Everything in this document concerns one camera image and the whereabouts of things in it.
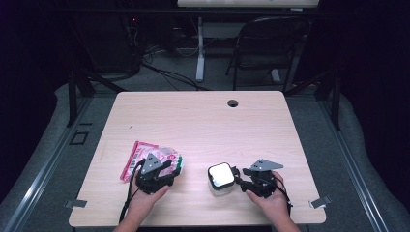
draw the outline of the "dark background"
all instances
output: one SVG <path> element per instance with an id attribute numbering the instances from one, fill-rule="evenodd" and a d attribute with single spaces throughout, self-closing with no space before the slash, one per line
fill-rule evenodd
<path id="1" fill-rule="evenodd" d="M 54 91 L 67 83 L 74 67 L 94 70 L 99 65 L 119 72 L 135 68 L 121 21 L 109 25 L 84 22 L 116 33 L 118 40 L 107 42 L 112 44 L 107 50 L 115 49 L 125 59 L 112 64 L 100 57 L 96 62 L 89 52 L 99 49 L 86 46 L 93 41 L 103 43 L 103 39 L 97 36 L 81 43 L 65 21 L 42 11 L 47 4 L 40 0 L 0 3 L 0 200 L 30 159 L 55 108 Z M 303 81 L 327 70 L 345 49 L 340 45 L 356 39 L 347 45 L 353 47 L 340 72 L 341 91 L 352 102 L 362 125 L 371 163 L 409 210 L 409 5 L 404 0 L 323 0 L 320 11 L 361 13 L 366 17 L 359 22 L 314 22 L 295 78 Z M 79 33 L 86 29 L 76 28 Z"/>

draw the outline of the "wooden table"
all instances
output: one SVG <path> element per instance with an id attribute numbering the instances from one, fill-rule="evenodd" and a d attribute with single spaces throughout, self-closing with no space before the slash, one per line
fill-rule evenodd
<path id="1" fill-rule="evenodd" d="M 228 101 L 238 102 L 237 107 Z M 125 92 L 117 96 L 90 164 L 70 225 L 115 226 L 127 197 L 121 172 L 136 140 L 174 148 L 185 167 L 143 226 L 264 225 L 270 222 L 235 185 L 215 197 L 210 166 L 242 170 L 262 158 L 282 164 L 296 223 L 322 223 L 323 209 L 301 142 L 281 92 Z"/>

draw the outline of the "gray floor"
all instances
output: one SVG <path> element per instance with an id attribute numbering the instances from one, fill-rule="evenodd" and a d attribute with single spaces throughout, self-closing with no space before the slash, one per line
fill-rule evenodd
<path id="1" fill-rule="evenodd" d="M 190 49 L 181 52 L 193 53 Z M 224 52 L 221 49 L 208 48 L 205 80 L 199 85 L 215 91 L 231 90 L 232 75 L 224 75 L 229 57 L 220 55 Z M 196 54 L 187 56 L 179 52 L 158 52 L 151 58 L 153 67 L 173 71 L 190 79 L 195 77 Z M 263 72 L 247 72 L 241 73 L 241 81 L 247 81 L 251 76 L 252 80 L 256 81 L 267 81 L 270 78 Z M 194 88 L 175 81 L 172 81 L 173 87 L 164 77 L 145 68 L 136 76 L 115 83 L 130 91 L 195 91 Z M 80 116 L 70 129 L 66 128 L 69 117 L 67 86 L 56 91 L 59 101 L 50 124 L 19 180 L 1 204 L 2 231 L 72 231 L 68 224 L 71 210 L 64 205 L 66 200 L 75 199 L 79 191 L 115 98 L 114 93 L 106 87 L 96 82 L 93 84 L 98 93 L 92 99 L 80 98 Z M 280 88 L 265 86 L 238 90 L 269 91 Z M 314 90 L 315 87 L 311 86 L 296 96 L 286 98 L 319 194 L 329 195 L 333 199 L 326 208 L 326 222 L 310 225 L 309 229 L 410 231 L 408 212 L 392 197 L 366 157 L 362 131 L 350 103 L 342 98 L 341 131 L 335 131 L 329 123 L 329 104 L 316 101 L 312 94 Z M 76 130 L 88 132 L 83 145 L 69 144 Z M 55 154 L 59 159 L 52 159 Z M 346 154 L 353 158 L 359 173 L 354 171 L 355 168 L 352 169 L 351 162 L 346 161 Z M 36 178 L 42 174 L 50 175 L 43 183 L 39 183 Z M 365 190 L 357 184 L 358 179 L 366 184 Z M 33 191 L 29 189 L 35 185 L 44 188 L 36 191 L 36 196 L 33 196 L 30 195 Z M 111 230 L 112 228 L 77 229 Z"/>

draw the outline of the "metal bracket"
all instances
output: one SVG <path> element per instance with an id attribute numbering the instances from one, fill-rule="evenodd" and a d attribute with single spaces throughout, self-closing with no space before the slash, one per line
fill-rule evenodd
<path id="1" fill-rule="evenodd" d="M 251 171 L 269 171 L 273 169 L 283 168 L 282 164 L 275 163 L 272 161 L 268 161 L 265 159 L 259 159 L 256 163 L 254 163 L 249 170 Z"/>
<path id="2" fill-rule="evenodd" d="M 316 208 L 325 208 L 327 204 L 331 203 L 332 200 L 329 196 L 325 196 L 322 198 L 319 198 L 317 200 L 314 201 L 309 201 L 308 204 L 310 205 L 310 207 L 313 207 L 314 209 Z"/>
<path id="3" fill-rule="evenodd" d="M 141 174 L 147 174 L 150 171 L 157 170 L 158 168 L 162 167 L 162 162 L 154 156 L 152 153 L 148 154 L 147 160 L 145 161 L 144 165 L 141 167 L 142 171 Z"/>
<path id="4" fill-rule="evenodd" d="M 69 209 L 73 209 L 74 207 L 84 208 L 86 204 L 87 204 L 87 201 L 83 201 L 83 200 L 67 200 L 66 204 L 64 204 L 64 207 L 69 208 Z"/>

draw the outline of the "table leg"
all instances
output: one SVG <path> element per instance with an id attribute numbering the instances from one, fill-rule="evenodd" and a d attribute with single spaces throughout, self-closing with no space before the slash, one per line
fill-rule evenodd
<path id="1" fill-rule="evenodd" d="M 205 56 L 202 26 L 202 17 L 200 17 L 198 19 L 198 64 L 196 66 L 197 82 L 202 82 L 204 80 Z"/>

